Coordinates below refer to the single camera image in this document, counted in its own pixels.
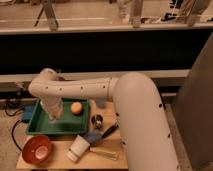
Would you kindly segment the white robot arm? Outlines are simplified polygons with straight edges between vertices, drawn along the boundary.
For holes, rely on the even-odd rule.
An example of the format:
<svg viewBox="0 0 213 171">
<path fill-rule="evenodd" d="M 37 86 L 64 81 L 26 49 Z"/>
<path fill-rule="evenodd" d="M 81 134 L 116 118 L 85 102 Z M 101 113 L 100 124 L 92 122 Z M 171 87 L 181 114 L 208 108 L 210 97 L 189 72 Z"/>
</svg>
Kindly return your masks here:
<svg viewBox="0 0 213 171">
<path fill-rule="evenodd" d="M 56 118 L 64 98 L 113 102 L 129 171 L 180 171 L 159 91 L 148 76 L 129 72 L 118 78 L 60 81 L 45 68 L 31 81 L 29 92 Z"/>
</svg>

